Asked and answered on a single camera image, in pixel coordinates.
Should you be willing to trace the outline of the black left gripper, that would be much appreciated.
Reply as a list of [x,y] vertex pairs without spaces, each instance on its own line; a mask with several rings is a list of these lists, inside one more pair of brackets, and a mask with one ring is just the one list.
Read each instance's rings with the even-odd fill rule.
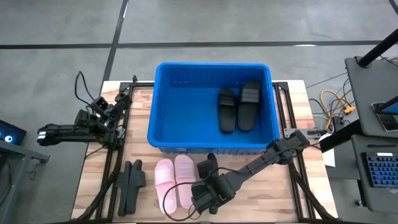
[[116,127],[121,119],[123,112],[123,103],[125,106],[131,104],[131,97],[128,94],[120,93],[119,101],[115,105],[109,105],[100,117],[99,123],[104,127]]

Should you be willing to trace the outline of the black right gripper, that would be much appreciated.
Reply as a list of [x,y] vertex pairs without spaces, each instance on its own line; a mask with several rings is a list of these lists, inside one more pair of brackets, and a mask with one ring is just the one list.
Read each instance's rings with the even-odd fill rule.
[[219,175],[217,178],[213,177],[206,183],[212,196],[208,208],[210,214],[217,214],[221,206],[234,199],[237,191],[237,180],[238,175],[236,173],[228,172]]

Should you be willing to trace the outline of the pink rubber slide sandal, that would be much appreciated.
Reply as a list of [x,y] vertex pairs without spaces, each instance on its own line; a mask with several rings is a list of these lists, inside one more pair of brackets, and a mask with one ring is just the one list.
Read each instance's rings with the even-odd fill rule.
[[163,214],[172,214],[177,209],[174,164],[170,159],[160,160],[154,170],[154,186],[159,200],[159,208]]
[[174,161],[175,166],[175,180],[180,184],[178,188],[178,197],[180,205],[183,208],[190,208],[192,206],[192,182],[196,181],[195,163],[187,155],[178,155]]

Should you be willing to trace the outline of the blue plastic bin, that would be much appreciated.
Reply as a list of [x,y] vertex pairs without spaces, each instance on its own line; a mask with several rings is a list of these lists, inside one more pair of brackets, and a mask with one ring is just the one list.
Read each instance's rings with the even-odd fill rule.
[[[238,128],[239,93],[257,81],[260,103],[254,128]],[[236,95],[236,124],[231,134],[220,131],[218,93]],[[279,139],[271,71],[261,63],[164,62],[155,73],[147,140],[163,153],[260,154]]]

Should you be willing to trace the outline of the white paper sheet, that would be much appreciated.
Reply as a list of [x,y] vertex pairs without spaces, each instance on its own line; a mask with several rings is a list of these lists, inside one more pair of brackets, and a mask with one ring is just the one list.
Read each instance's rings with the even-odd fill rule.
[[335,150],[330,149],[322,153],[324,164],[328,167],[335,167]]

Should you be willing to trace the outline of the black slanted bar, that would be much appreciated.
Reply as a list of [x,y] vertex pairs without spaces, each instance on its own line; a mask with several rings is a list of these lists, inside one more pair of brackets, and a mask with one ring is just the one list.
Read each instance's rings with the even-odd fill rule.
[[372,136],[379,138],[398,138],[398,130],[386,131],[378,120],[371,104],[375,100],[365,96],[357,96],[355,103],[358,109],[359,119],[345,126],[331,136],[320,141],[322,152],[326,152],[346,141],[349,141],[352,135]]

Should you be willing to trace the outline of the grey side cart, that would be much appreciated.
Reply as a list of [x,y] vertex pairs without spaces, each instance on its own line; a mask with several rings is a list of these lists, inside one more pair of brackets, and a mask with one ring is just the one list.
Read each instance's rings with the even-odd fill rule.
[[6,224],[29,169],[30,161],[47,163],[50,156],[0,140],[0,224]]

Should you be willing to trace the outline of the grey desk with keyboard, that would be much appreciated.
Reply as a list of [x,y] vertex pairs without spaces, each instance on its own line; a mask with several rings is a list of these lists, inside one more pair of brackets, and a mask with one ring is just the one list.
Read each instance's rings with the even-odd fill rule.
[[371,187],[361,157],[362,152],[398,153],[398,139],[354,135],[351,137],[351,143],[360,178],[358,180],[360,192],[358,203],[372,212],[398,215],[398,189]]

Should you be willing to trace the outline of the backlit keyboard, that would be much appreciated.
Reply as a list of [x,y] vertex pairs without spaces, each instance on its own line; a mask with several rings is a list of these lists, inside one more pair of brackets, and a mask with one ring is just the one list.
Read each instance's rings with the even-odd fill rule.
[[362,152],[371,187],[398,189],[398,153]]

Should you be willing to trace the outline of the grey desk with pole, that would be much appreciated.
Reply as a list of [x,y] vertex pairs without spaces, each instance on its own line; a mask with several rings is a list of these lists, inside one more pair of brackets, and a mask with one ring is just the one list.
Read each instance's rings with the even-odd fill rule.
[[398,67],[385,60],[375,60],[360,67],[355,58],[345,59],[362,132],[367,136],[398,138],[398,131],[386,131],[372,108],[398,96]]

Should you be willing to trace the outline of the tablet with dark screen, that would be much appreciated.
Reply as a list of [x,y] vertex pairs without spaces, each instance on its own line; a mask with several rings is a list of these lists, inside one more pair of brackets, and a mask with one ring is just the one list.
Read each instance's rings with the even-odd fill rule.
[[398,101],[373,103],[371,106],[385,131],[398,131]]

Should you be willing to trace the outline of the black pole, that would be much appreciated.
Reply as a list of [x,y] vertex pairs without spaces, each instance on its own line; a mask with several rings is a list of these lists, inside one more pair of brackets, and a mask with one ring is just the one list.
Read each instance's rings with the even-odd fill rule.
[[375,59],[381,56],[385,51],[390,49],[398,42],[398,28],[389,34],[384,40],[378,43],[365,56],[356,58],[357,64],[360,67],[367,68]]

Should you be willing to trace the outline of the black aluminium frame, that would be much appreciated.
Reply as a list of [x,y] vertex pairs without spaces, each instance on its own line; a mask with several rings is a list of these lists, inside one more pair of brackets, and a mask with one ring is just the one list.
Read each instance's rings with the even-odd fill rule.
[[[108,102],[114,103],[114,98],[119,91],[120,83],[128,81],[106,81],[101,90]],[[280,89],[286,125],[291,128],[293,124],[288,114],[288,97],[290,96],[291,108],[295,117],[297,128],[313,128],[313,116],[308,101],[307,91],[303,80],[278,80],[273,81],[289,87],[289,93]],[[159,208],[159,202],[154,187],[154,168],[159,160],[170,158],[174,160],[176,154],[163,154],[159,149],[152,147],[147,141],[150,108],[152,104],[154,81],[137,81],[133,88],[132,106],[127,125],[127,137],[123,152],[122,168],[124,161],[134,163],[136,159],[142,160],[142,170],[146,173],[146,187],[139,190],[136,212],[133,215],[119,217],[118,207],[121,191],[116,191],[114,217],[108,223],[172,223],[173,220],[165,216]],[[80,183],[71,214],[78,218],[87,209],[100,191],[106,163],[107,151],[102,149],[85,159]],[[233,156],[227,154],[216,155],[218,165],[230,169],[240,169],[251,162],[258,155]],[[327,176],[322,153],[319,149],[308,147],[303,151],[303,166],[307,172],[308,186],[321,205],[332,216],[337,217],[335,201]],[[228,224],[228,223],[274,223],[296,222],[297,212],[290,182],[288,165],[273,165],[256,174],[246,181],[237,192],[232,201],[219,208],[216,215],[203,212],[196,219],[188,219],[184,223],[201,224]]]

